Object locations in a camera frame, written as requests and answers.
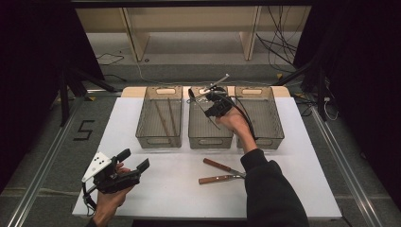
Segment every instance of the mesh basket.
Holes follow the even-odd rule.
[[[284,133],[271,87],[236,87],[235,96],[236,104],[251,119],[257,146],[278,149]],[[240,141],[237,147],[242,148]]]
[[[148,87],[136,129],[142,148],[182,145],[183,87]]]
[[[203,87],[192,87],[195,96],[203,95]],[[189,145],[197,148],[230,148],[233,133],[223,126],[216,126],[214,117],[207,118],[203,111],[213,105],[212,101],[192,100],[189,107]]]

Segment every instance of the cord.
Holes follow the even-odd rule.
[[[219,96],[219,97],[221,97],[221,98],[224,98],[225,100],[227,100],[228,102],[230,102],[230,103],[233,105],[233,107],[236,108],[236,109],[241,113],[241,115],[244,117],[245,121],[247,122],[248,127],[250,128],[250,131],[251,131],[253,140],[256,141],[257,138],[256,138],[256,136],[254,135],[253,125],[252,125],[252,123],[251,123],[251,119],[249,118],[248,114],[247,114],[247,113],[244,113],[241,109],[239,109],[239,107],[233,102],[233,100],[232,100],[230,97],[222,96],[222,95],[220,95],[220,94],[216,94],[216,95]]]
[[[324,111],[325,111],[327,117],[328,117],[330,120],[337,120],[337,118],[339,117],[339,112],[336,113],[336,115],[335,115],[334,118],[331,118],[330,115],[328,114],[327,110],[326,110],[327,102],[328,102],[328,101],[325,101],[325,102],[324,102]]]
[[[114,74],[106,74],[106,75],[103,75],[103,76],[104,76],[104,77],[115,77],[115,78],[118,78],[118,79],[123,80],[124,82],[127,82],[126,79],[123,79],[123,78],[121,78],[121,77],[119,77],[119,76],[117,76],[117,75],[114,75]]]
[[[282,44],[278,44],[278,43],[275,43],[275,42],[272,42],[272,41],[265,40],[265,39],[261,38],[257,33],[256,33],[256,36],[257,36],[257,38],[259,38],[260,41],[267,42],[267,43],[270,43],[270,44],[275,44],[275,45],[278,45],[278,46],[281,46],[281,47],[285,47],[285,46],[282,45]],[[294,46],[294,45],[291,45],[291,44],[289,44],[287,48],[288,48],[288,49],[291,49],[291,50],[293,50],[293,51],[296,51],[296,50],[297,50],[297,47]]]
[[[291,94],[291,96],[294,97],[294,98],[298,98],[298,99],[302,100],[302,102],[296,102],[297,105],[300,105],[300,104],[307,105],[307,108],[301,113],[301,116],[311,116],[312,115],[312,110],[310,110],[310,109],[317,105],[316,101],[313,101],[313,100],[310,100],[308,98],[305,98],[305,97],[302,97],[302,96],[298,96],[298,95],[295,95],[295,94]]]
[[[141,80],[146,81],[146,82],[152,82],[152,83],[158,83],[158,84],[166,84],[166,85],[182,85],[182,84],[189,84],[189,85],[194,85],[194,84],[207,84],[207,83],[211,83],[214,81],[200,81],[200,82],[186,82],[186,81],[180,81],[180,82],[161,82],[161,81],[157,81],[157,80],[150,80],[150,79],[145,79],[143,77],[142,74],[142,70],[141,67],[139,66],[139,63],[136,61],[136,66],[138,68],[138,72],[139,72],[139,77],[141,78]],[[271,83],[263,83],[263,82],[252,82],[252,81],[247,81],[247,80],[234,80],[234,81],[224,81],[221,84],[232,84],[232,83],[249,83],[249,84],[261,84],[261,85],[266,85],[266,86],[271,86]]]
[[[272,45],[273,45],[273,44],[277,44],[277,43],[274,42],[275,38],[279,39],[279,40],[281,41],[281,43],[282,43],[282,44],[277,44],[277,45],[280,46],[280,49],[283,48],[283,50],[284,50],[284,52],[285,52],[285,54],[286,54],[286,57],[287,57],[287,59],[286,59],[286,62],[287,62],[287,63],[290,63],[290,62],[289,62],[289,57],[288,57],[288,54],[287,54],[286,49],[291,53],[292,57],[294,57],[294,53],[293,53],[292,51],[296,51],[296,49],[294,49],[295,46],[290,45],[290,44],[288,43],[288,41],[291,40],[291,39],[294,37],[294,35],[297,33],[297,31],[298,31],[299,28],[301,27],[302,23],[304,22],[307,7],[305,7],[305,9],[304,9],[304,14],[303,14],[303,17],[302,17],[302,19],[301,19],[301,23],[297,26],[297,28],[295,29],[294,33],[293,33],[288,39],[285,39],[285,37],[284,37],[284,26],[285,26],[285,24],[286,24],[287,17],[288,17],[288,13],[289,13],[290,9],[291,9],[291,7],[288,8],[288,10],[287,10],[287,12],[286,12],[286,17],[285,17],[285,19],[284,19],[284,23],[282,23],[283,7],[280,7],[280,8],[279,8],[279,21],[278,21],[278,23],[276,23],[276,20],[274,19],[273,15],[272,15],[272,13],[271,13],[270,7],[268,7],[268,10],[269,10],[269,13],[270,13],[270,17],[271,17],[271,19],[272,19],[272,21],[274,22],[274,25],[275,25],[275,27],[276,27],[276,31],[274,32],[274,37],[273,37],[272,42],[271,42],[271,41],[263,40],[263,39],[261,39],[261,38],[258,36],[258,34],[256,34],[256,36],[259,38],[260,42],[265,46],[265,48],[267,48],[267,49],[269,50],[269,52],[272,52],[273,54],[275,54],[274,62],[275,62],[275,58],[276,58],[276,57],[279,57],[279,58],[281,58],[281,59],[284,59],[283,56],[277,54],[275,51],[272,51]],[[269,61],[269,64],[270,64],[270,66],[271,66],[272,68],[274,68],[274,69],[276,69],[276,70],[285,71],[285,70],[281,69],[281,68],[278,67],[278,66],[273,66],[273,65],[271,64],[271,62],[270,62],[270,56],[268,56],[268,61]]]
[[[342,217],[342,219],[348,224],[348,226],[353,227],[352,224],[351,224],[351,222],[345,217],[344,211],[343,211],[342,207],[341,207],[340,210],[341,210],[341,217]]]
[[[290,64],[290,65],[293,66],[293,64],[292,64],[289,60],[286,60],[284,57],[282,57],[279,53],[275,52],[275,51],[272,50],[272,48],[271,48],[271,46],[272,46],[273,44],[276,44],[276,45],[279,45],[279,46],[283,46],[282,44],[278,44],[278,43],[275,43],[275,42],[272,42],[272,41],[264,40],[264,39],[262,39],[262,38],[259,36],[259,34],[257,34],[257,33],[256,33],[256,37],[259,39],[260,43],[261,43],[269,52],[272,52],[275,56],[279,57],[280,59],[282,59],[282,60],[285,61],[286,63],[288,63],[288,64]],[[269,62],[270,67],[272,67],[272,68],[275,69],[275,70],[279,70],[279,71],[283,71],[283,72],[287,72],[287,73],[293,73],[292,71],[288,71],[288,70],[284,70],[284,69],[280,68],[278,65],[275,64],[275,61],[274,61],[274,63],[271,63],[271,62],[270,62],[270,55],[268,55],[268,62]]]
[[[86,217],[92,217],[94,214],[95,214],[95,209],[94,208],[92,208],[91,206],[89,206],[89,205],[86,205],[86,208],[87,208],[87,212],[86,212]]]
[[[104,54],[100,55],[99,57],[97,57],[96,59],[97,59],[97,60],[100,60],[100,59],[101,59],[103,56],[105,56],[105,55],[111,55],[111,56],[113,56],[113,57],[119,57],[120,59],[118,59],[118,60],[116,60],[116,61],[112,61],[111,63],[108,63],[108,64],[102,64],[102,63],[100,63],[100,65],[111,65],[111,64],[113,64],[113,63],[116,63],[116,62],[121,61],[121,60],[124,59],[124,56],[122,56],[122,55],[114,55],[114,54],[109,54],[109,53],[104,53]]]

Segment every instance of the black cable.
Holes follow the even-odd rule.
[[[312,108],[312,105],[309,105],[302,113],[301,116],[311,116],[312,115],[312,111],[310,111],[308,114],[305,114],[305,112],[307,110],[309,110],[310,108]]]
[[[344,211],[342,210],[342,207],[341,207],[340,210],[341,210],[341,217],[342,217],[342,219],[348,224],[348,226],[353,227],[352,224],[351,224],[351,222],[345,217]]]
[[[318,103],[317,101],[310,100],[310,99],[305,98],[305,97],[302,97],[302,96],[291,95],[291,97],[293,97],[293,98],[299,98],[299,99],[305,100],[305,101],[307,101],[307,102],[312,102],[312,103],[316,103],[316,104]]]
[[[307,10],[307,7],[305,7],[302,21],[303,21],[304,18],[305,18],[306,10]],[[299,27],[301,26],[301,24],[302,24],[302,22],[297,26],[297,28],[296,28],[295,32],[292,34],[292,36],[288,38],[289,40],[292,39],[292,37],[296,34],[296,32],[298,31],[298,29],[299,29]],[[291,80],[293,80],[293,79],[295,79],[295,78],[301,76],[303,73],[309,71],[311,65],[312,65],[312,62],[311,62],[311,61],[308,62],[308,63],[306,63],[306,64],[305,64],[304,66],[302,66],[301,68],[295,70],[294,72],[291,72],[291,75],[289,75],[289,76],[287,76],[286,78],[284,78],[284,79],[282,79],[282,80],[280,80],[280,81],[278,81],[278,82],[272,84],[272,86],[282,86],[282,85],[286,84],[287,82],[290,82]]]
[[[263,39],[263,38],[261,38],[257,33],[256,33],[256,36],[257,36],[257,38],[259,38],[259,40],[261,41],[261,42],[267,42],[267,43],[271,43],[271,44],[275,44],[275,45],[278,45],[278,46],[281,46],[281,47],[285,47],[284,45],[282,45],[282,44],[278,44],[278,43],[275,43],[275,42],[272,42],[272,41],[268,41],[268,40],[265,40],[265,39]],[[291,47],[287,47],[288,49],[291,49],[291,50],[293,50],[293,51],[296,51],[297,50],[297,47],[296,46],[294,46],[294,45],[291,45],[291,44],[289,44],[289,46]]]
[[[275,19],[274,19],[274,17],[273,17],[273,14],[271,13],[270,7],[268,7],[268,10],[269,10],[269,13],[270,13],[270,17],[271,17],[272,21],[274,22],[274,26],[276,27],[276,30],[274,31],[274,37],[273,37],[273,39],[274,39],[275,37],[277,37],[277,38],[283,43],[283,45],[284,45],[284,44],[286,44],[287,42],[286,42],[286,39],[284,38],[284,35],[283,35],[282,31],[281,31],[281,28],[277,25],[277,23],[276,23],[276,21],[275,21]],[[281,16],[282,16],[282,13],[281,13],[281,10],[280,10],[280,8],[279,8],[279,18],[280,18],[280,21],[281,21]],[[288,54],[287,54],[287,52],[286,52],[286,49],[283,48],[283,50],[284,50],[284,53],[286,54],[287,59],[288,59],[288,61],[289,61],[289,57],[288,57]]]
[[[296,102],[297,105],[302,105],[302,104],[306,104],[306,105],[316,105],[317,102],[315,101],[304,101],[304,102]]]
[[[245,121],[247,122],[248,127],[250,128],[250,131],[251,131],[251,135],[252,135],[252,137],[253,137],[253,140],[256,141],[257,138],[256,138],[256,136],[254,135],[253,125],[252,125],[252,123],[251,123],[251,119],[249,118],[249,116],[246,115],[241,109],[239,109],[239,107],[231,100],[230,97],[222,96],[222,95],[220,95],[220,94],[215,94],[215,95],[217,95],[217,96],[219,96],[219,97],[225,99],[226,101],[230,102],[230,103],[233,105],[233,107],[236,108],[236,109],[241,113],[241,115],[244,117]]]
[[[294,53],[293,53],[293,52],[291,51],[291,49],[289,48],[289,43],[288,43],[288,41],[287,41],[286,38],[284,37],[284,25],[286,24],[287,17],[288,17],[288,13],[289,13],[289,10],[290,10],[290,9],[291,9],[291,7],[288,8],[287,13],[286,13],[286,19],[285,19],[284,23],[281,25],[281,34],[282,34],[282,36],[283,36],[283,40],[285,41],[289,52],[290,52],[291,55],[292,55],[292,58],[295,58]]]
[[[92,215],[95,213],[95,210],[96,210],[96,203],[95,203],[95,202],[92,200],[92,198],[91,198],[91,193],[92,193],[95,189],[96,189],[95,187],[92,187],[92,188],[90,189],[90,191],[88,192],[88,191],[86,190],[86,183],[85,183],[85,182],[82,183],[83,201],[84,201],[84,203],[85,203],[85,205],[86,205],[86,207],[87,207],[87,209],[88,209],[88,212],[87,212],[87,214],[86,214],[87,217],[92,216]]]
[[[111,63],[108,63],[108,64],[100,64],[100,65],[111,65],[113,63],[116,63],[116,62],[121,61],[121,60],[124,59],[124,56],[122,56],[122,55],[114,55],[114,54],[109,54],[109,53],[104,53],[104,54],[100,55],[99,57],[97,57],[96,59],[99,60],[101,57],[103,57],[105,55],[111,55],[113,57],[119,57],[120,59],[118,59],[116,61],[112,61]]]
[[[118,79],[123,80],[124,82],[127,82],[126,79],[123,79],[123,78],[121,78],[121,77],[119,77],[119,76],[117,76],[117,75],[114,75],[114,74],[106,74],[106,75],[103,75],[103,76],[104,76],[104,77],[115,77],[115,78],[118,78]]]
[[[288,64],[290,64],[290,65],[293,66],[292,62],[286,60],[286,59],[285,59],[284,57],[282,57],[280,54],[278,54],[277,52],[275,52],[274,50],[272,50],[271,47],[266,46],[266,44],[263,43],[263,41],[260,41],[260,42],[261,42],[261,43],[263,44],[263,46],[265,46],[265,48],[267,48],[270,52],[272,52],[272,53],[275,54],[277,57],[279,57],[280,59],[284,60],[285,62],[287,62]]]
[[[294,37],[294,35],[297,33],[298,29],[301,27],[301,24],[302,24],[302,22],[304,21],[304,18],[305,18],[305,15],[306,15],[306,10],[307,10],[307,7],[305,7],[305,9],[304,9],[304,14],[303,14],[303,16],[302,16],[301,23],[297,26],[297,28],[295,28],[294,33],[287,39],[287,41],[289,41],[290,39],[292,39],[292,37]]]

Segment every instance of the wire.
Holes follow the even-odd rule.
[[[279,53],[275,52],[274,50],[271,49],[271,46],[267,46],[263,40],[260,38],[260,36],[256,33],[256,37],[260,40],[260,42],[263,44],[263,46],[265,46],[265,48],[267,48],[270,52],[272,52],[273,54],[275,54],[277,57],[279,57],[280,59],[282,59],[283,61],[287,62],[288,64],[292,65],[292,62],[289,60],[286,60],[283,56],[281,56]]]
[[[281,47],[285,47],[285,46],[282,45],[282,44],[278,44],[278,43],[275,43],[275,42],[272,42],[272,41],[268,41],[268,40],[262,39],[260,36],[258,36],[258,38],[259,38],[260,41],[267,42],[267,43],[270,43],[270,44],[275,44],[275,45],[278,45],[278,46],[281,46]],[[286,48],[291,49],[291,50],[293,50],[293,51],[296,51],[298,47],[289,44],[288,47],[286,47]]]
[[[283,10],[283,7],[279,7],[279,24],[277,24],[275,19],[274,19],[274,17],[273,17],[273,14],[271,13],[270,7],[268,7],[268,11],[270,13],[270,17],[271,17],[272,21],[274,22],[274,26],[276,27],[276,30],[274,31],[273,40],[275,39],[275,37],[277,37],[284,45],[284,44],[288,44],[288,43],[287,43],[286,39],[284,38],[283,31],[282,31],[282,28],[281,28],[281,18],[282,18],[282,15],[283,15],[282,10]],[[287,59],[289,61],[289,57],[288,57],[288,54],[286,52],[286,49],[283,48],[283,50],[284,50],[284,53],[286,54]]]
[[[297,33],[298,29],[301,27],[301,24],[304,22],[304,18],[305,18],[305,16],[306,16],[306,10],[307,10],[307,7],[305,7],[305,9],[304,9],[304,14],[303,14],[303,16],[302,16],[301,23],[297,26],[297,28],[295,29],[295,32],[292,33],[292,35],[287,39],[287,42],[288,42],[289,40],[291,40],[292,37],[294,37],[294,35]]]
[[[302,82],[294,82],[294,83],[291,83],[291,84],[286,84],[285,86],[286,87],[291,87],[291,86],[295,86],[295,85],[300,84],[300,83],[302,83]]]
[[[118,78],[118,79],[123,80],[124,82],[127,82],[126,79],[123,79],[123,78],[121,78],[121,77],[119,77],[119,76],[117,76],[117,75],[114,75],[114,74],[106,74],[106,75],[103,75],[103,76],[104,76],[104,77],[115,77],[115,78]]]
[[[290,9],[291,9],[291,7],[289,7],[288,10],[287,10],[286,20],[287,20],[288,12],[289,12]],[[286,41],[286,38],[284,37],[284,25],[285,25],[286,21],[285,21],[283,24],[281,24],[281,18],[283,17],[283,10],[284,10],[284,7],[281,6],[281,7],[279,8],[280,21],[279,21],[278,26],[280,27],[280,35],[281,35],[281,37],[283,38],[283,42],[286,44],[286,46],[288,46],[288,42]],[[289,59],[289,57],[288,57],[288,55],[287,55],[287,52],[286,52],[286,49],[283,48],[283,50],[284,50],[284,53],[286,53],[287,58]],[[294,58],[294,57],[295,57],[294,53],[291,51],[291,49],[288,49],[288,50],[289,50],[289,52],[291,53],[292,58]]]
[[[317,104],[316,101],[310,100],[310,99],[308,99],[308,98],[305,98],[305,97],[302,97],[302,96],[299,96],[299,95],[293,94],[293,95],[291,95],[291,96],[294,97],[294,98],[299,98],[299,99],[305,100],[305,101],[308,102],[308,103],[310,102],[310,103]]]
[[[301,116],[311,116],[311,115],[312,115],[312,110],[310,110],[310,112],[309,112],[308,114],[305,114],[305,113],[306,113],[307,110],[309,110],[309,109],[312,108],[312,107],[313,107],[313,105],[308,105],[308,107],[306,108],[306,110],[304,110],[304,111],[301,113]]]
[[[86,207],[87,207],[87,209],[88,209],[88,211],[86,212],[86,217],[91,217],[91,216],[93,216],[93,215],[95,214],[95,209],[92,208],[92,207],[89,206],[89,205],[86,205]]]
[[[326,110],[327,102],[328,102],[328,101],[325,101],[325,102],[324,102],[324,111],[325,111],[327,117],[328,117],[330,120],[337,120],[337,118],[339,117],[339,112],[336,113],[336,115],[335,115],[334,118],[331,118],[330,115],[328,114],[327,110]]]
[[[236,108],[236,109],[242,114],[242,116],[244,117],[245,121],[247,122],[247,124],[248,124],[248,126],[249,126],[249,128],[250,128],[250,131],[251,131],[253,140],[256,141],[257,138],[256,138],[256,136],[254,135],[253,125],[252,125],[252,122],[251,122],[250,117],[248,116],[248,113],[244,113],[241,109],[239,109],[239,107],[233,102],[233,100],[232,100],[230,97],[222,96],[222,95],[220,95],[220,94],[216,94],[216,95],[219,96],[219,97],[221,97],[221,98],[224,98],[225,100],[227,100],[228,102],[230,102],[230,103],[233,105],[233,107]]]
[[[116,62],[121,61],[121,60],[124,59],[124,56],[122,56],[122,55],[114,55],[114,54],[109,54],[109,53],[104,53],[104,54],[100,55],[99,57],[97,57],[96,59],[97,59],[97,60],[100,60],[100,59],[101,59],[103,56],[105,56],[105,55],[110,55],[110,56],[113,56],[113,57],[118,57],[118,58],[120,58],[120,59],[115,60],[115,61],[112,61],[111,63],[108,63],[108,64],[100,63],[100,65],[111,65],[111,64],[113,64],[113,63],[116,63]]]
[[[341,207],[340,210],[341,210],[341,217],[342,217],[342,219],[348,224],[348,226],[353,227],[352,224],[351,224],[351,222],[345,217],[344,211],[343,211],[342,207]]]
[[[139,63],[136,61],[136,66],[138,68],[139,72],[139,77],[141,80],[146,81],[146,82],[152,82],[152,83],[158,83],[158,84],[167,84],[167,85],[174,85],[174,84],[206,84],[206,83],[211,83],[214,82],[212,80],[210,81],[199,81],[199,82],[187,82],[187,81],[180,81],[180,82],[162,82],[162,81],[157,81],[157,80],[151,80],[151,79],[145,79],[142,74],[141,67],[139,66]],[[233,80],[233,81],[224,81],[221,84],[232,84],[232,83],[249,83],[249,84],[261,84],[261,85],[266,85],[266,86],[271,86],[271,83],[264,83],[264,82],[252,82],[252,81],[247,81],[247,80]]]

